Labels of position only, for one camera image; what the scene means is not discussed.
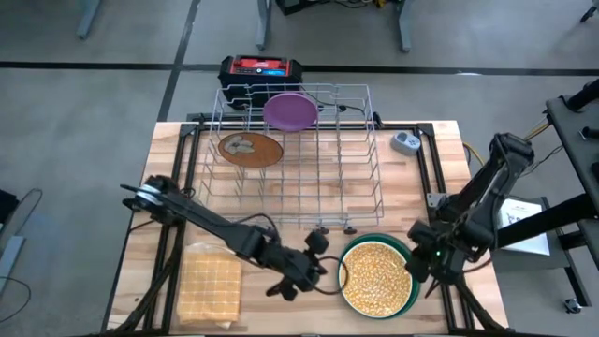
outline black cable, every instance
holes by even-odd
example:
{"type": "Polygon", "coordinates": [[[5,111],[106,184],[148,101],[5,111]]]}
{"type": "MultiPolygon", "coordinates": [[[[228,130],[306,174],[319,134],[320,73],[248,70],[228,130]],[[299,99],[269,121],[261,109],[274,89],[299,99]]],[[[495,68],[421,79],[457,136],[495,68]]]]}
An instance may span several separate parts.
{"type": "Polygon", "coordinates": [[[21,201],[19,202],[19,205],[17,205],[17,208],[13,211],[12,215],[10,216],[10,220],[7,221],[7,225],[5,226],[5,229],[8,229],[8,225],[12,221],[12,216],[14,216],[14,214],[16,214],[17,210],[23,205],[23,203],[27,200],[27,198],[29,198],[34,192],[39,193],[39,198],[37,198],[36,203],[34,204],[34,207],[32,207],[31,210],[29,211],[29,213],[27,214],[27,216],[25,216],[25,219],[22,221],[19,229],[17,229],[15,231],[15,235],[19,235],[21,233],[23,227],[27,223],[27,220],[29,220],[29,218],[31,217],[31,214],[33,214],[33,212],[36,210],[37,204],[39,204],[39,201],[41,201],[41,198],[44,196],[44,191],[42,191],[40,188],[32,188],[27,193],[25,193],[25,195],[22,197],[21,201]]]}
{"type": "Polygon", "coordinates": [[[557,146],[555,149],[551,150],[551,152],[545,158],[543,158],[543,160],[532,164],[531,168],[527,172],[520,174],[519,177],[526,177],[527,175],[533,173],[541,164],[545,163],[548,159],[551,158],[552,155],[558,153],[561,150],[563,150],[563,145],[557,146]]]}
{"type": "Polygon", "coordinates": [[[25,289],[27,289],[27,300],[25,300],[25,303],[16,312],[10,314],[6,318],[0,319],[0,324],[2,324],[4,322],[8,321],[10,318],[16,316],[18,313],[20,313],[27,306],[27,304],[29,304],[29,300],[31,300],[31,287],[28,284],[26,284],[25,282],[23,282],[21,280],[17,280],[15,278],[12,278],[12,277],[9,277],[9,276],[0,276],[0,279],[5,279],[5,280],[16,282],[16,283],[24,286],[25,289]]]}
{"type": "Polygon", "coordinates": [[[480,265],[478,265],[476,267],[473,267],[473,268],[471,268],[469,270],[465,270],[463,273],[468,273],[468,272],[473,272],[473,271],[481,270],[481,269],[487,267],[489,264],[490,264],[490,256],[489,256],[489,259],[487,261],[485,261],[485,263],[480,264],[480,265]]]}
{"type": "Polygon", "coordinates": [[[153,222],[155,222],[155,220],[146,221],[146,222],[144,222],[143,224],[139,224],[139,225],[137,225],[137,226],[135,226],[135,227],[131,227],[131,228],[129,229],[129,233],[131,233],[132,231],[134,231],[134,230],[136,230],[136,229],[138,229],[138,228],[141,228],[141,227],[144,227],[144,226],[148,226],[148,225],[150,225],[150,224],[151,224],[151,223],[153,223],[153,222]]]}
{"type": "Polygon", "coordinates": [[[193,198],[196,195],[196,189],[194,187],[184,187],[179,192],[188,198],[193,198]]]}
{"type": "Polygon", "coordinates": [[[242,223],[244,223],[244,222],[246,222],[248,220],[252,220],[252,219],[257,218],[257,217],[263,217],[263,218],[266,218],[269,221],[270,225],[274,229],[274,233],[275,233],[277,239],[280,241],[281,240],[281,235],[279,234],[279,228],[277,228],[277,226],[274,224],[274,221],[272,220],[272,218],[269,217],[268,215],[264,214],[264,213],[256,213],[254,215],[246,216],[246,217],[242,218],[241,220],[238,220],[238,221],[232,223],[232,225],[242,224],[242,223]]]}
{"type": "MultiPolygon", "coordinates": [[[[341,261],[338,257],[336,256],[323,256],[320,257],[318,259],[318,261],[324,261],[327,259],[333,259],[333,260],[337,260],[341,263],[343,270],[345,271],[345,282],[343,282],[343,284],[339,287],[339,289],[337,290],[333,290],[333,291],[327,291],[327,290],[323,290],[321,288],[319,288],[318,286],[316,286],[311,279],[308,278],[308,276],[306,276],[305,274],[303,275],[304,279],[306,280],[306,282],[308,282],[308,284],[310,286],[312,286],[314,288],[314,290],[316,290],[317,292],[323,294],[323,295],[337,295],[337,294],[341,294],[343,292],[343,290],[345,289],[345,287],[347,286],[347,283],[349,282],[349,270],[347,269],[347,266],[345,265],[345,262],[341,261]]],[[[295,263],[295,261],[290,260],[289,258],[286,258],[287,262],[289,262],[292,266],[294,266],[298,271],[301,272],[300,267],[298,267],[298,265],[295,263]]]]}
{"type": "Polygon", "coordinates": [[[466,153],[468,155],[466,155],[466,161],[468,162],[468,166],[470,166],[470,161],[472,160],[472,154],[470,153],[470,149],[468,149],[468,147],[466,145],[462,145],[463,148],[466,150],[466,153]]]}
{"type": "Polygon", "coordinates": [[[330,106],[330,107],[334,107],[337,106],[337,108],[339,108],[339,110],[341,110],[341,112],[347,110],[347,109],[351,109],[351,110],[358,110],[362,113],[363,116],[366,116],[366,112],[364,112],[364,109],[362,108],[358,108],[358,107],[353,107],[353,106],[348,106],[345,104],[335,104],[335,103],[328,103],[328,102],[323,102],[320,99],[316,98],[316,96],[308,93],[306,91],[306,89],[304,87],[301,87],[301,89],[303,90],[304,93],[306,93],[308,96],[310,96],[313,100],[316,101],[316,103],[320,103],[322,105],[326,105],[326,106],[330,106]]]}

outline purple bowl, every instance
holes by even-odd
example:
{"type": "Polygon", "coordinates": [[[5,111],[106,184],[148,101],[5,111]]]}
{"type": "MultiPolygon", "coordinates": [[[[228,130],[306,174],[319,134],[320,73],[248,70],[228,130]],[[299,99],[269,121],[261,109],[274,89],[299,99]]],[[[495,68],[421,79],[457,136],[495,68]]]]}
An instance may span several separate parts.
{"type": "Polygon", "coordinates": [[[281,131],[301,131],[318,118],[318,107],[298,93],[282,93],[264,105],[264,120],[281,131]]]}

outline wire dish rack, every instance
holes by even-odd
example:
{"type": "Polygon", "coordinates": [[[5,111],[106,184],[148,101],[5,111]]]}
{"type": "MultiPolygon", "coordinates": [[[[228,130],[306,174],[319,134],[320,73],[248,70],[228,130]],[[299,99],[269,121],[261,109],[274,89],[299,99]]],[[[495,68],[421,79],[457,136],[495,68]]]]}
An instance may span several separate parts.
{"type": "Polygon", "coordinates": [[[367,85],[229,85],[217,91],[209,125],[200,138],[195,198],[214,212],[230,220],[263,212],[281,225],[379,225],[383,195],[367,85]],[[263,122],[256,98],[283,92],[300,93],[318,106],[312,127],[289,133],[263,122]],[[275,139],[283,157],[265,168],[227,162],[218,144],[238,132],[275,139]]]}

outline brown plate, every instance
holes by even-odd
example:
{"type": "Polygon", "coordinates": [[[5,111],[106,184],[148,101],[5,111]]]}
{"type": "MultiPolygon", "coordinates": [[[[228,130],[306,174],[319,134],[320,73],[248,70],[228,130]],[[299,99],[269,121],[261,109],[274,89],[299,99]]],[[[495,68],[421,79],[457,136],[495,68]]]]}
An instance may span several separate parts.
{"type": "Polygon", "coordinates": [[[283,148],[276,140],[251,132],[226,136],[218,143],[218,152],[229,163],[245,168],[265,168],[283,157],[283,148]]]}

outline concrete floor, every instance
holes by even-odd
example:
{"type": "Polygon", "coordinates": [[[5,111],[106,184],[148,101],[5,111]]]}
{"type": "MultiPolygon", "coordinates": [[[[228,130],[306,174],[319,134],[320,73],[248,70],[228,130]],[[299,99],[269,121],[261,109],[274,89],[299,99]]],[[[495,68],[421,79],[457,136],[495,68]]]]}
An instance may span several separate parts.
{"type": "MultiPolygon", "coordinates": [[[[190,3],[105,0],[89,39],[79,41],[74,31],[80,1],[0,0],[0,61],[172,62],[190,3]]],[[[325,5],[287,18],[274,8],[271,45],[263,53],[321,65],[597,68],[599,18],[577,23],[589,5],[416,2],[408,55],[397,51],[390,7],[325,5]]],[[[252,1],[202,0],[185,62],[214,64],[228,54],[256,53],[255,13],[252,1]]],[[[12,273],[32,287],[33,298],[0,324],[0,335],[54,337],[100,329],[129,219],[118,184],[139,183],[168,75],[0,69],[0,188],[19,197],[32,187],[44,190],[12,273]]],[[[305,74],[305,81],[369,84],[374,108],[386,120],[458,120],[462,138],[483,154],[493,133],[524,135],[540,119],[546,99],[573,93],[590,80],[305,74]]],[[[218,85],[215,73],[183,72],[168,120],[211,111],[218,85]]],[[[557,144],[552,129],[533,143],[537,156],[557,144]]],[[[560,153],[522,179],[514,194],[558,203],[581,190],[560,153]]],[[[588,252],[574,255],[597,305],[598,272],[588,252]]],[[[512,328],[568,336],[599,331],[596,306],[580,315],[563,311],[560,301],[573,296],[563,271],[497,272],[512,328]]],[[[18,308],[24,295],[10,284],[0,299],[0,318],[18,308]]]]}

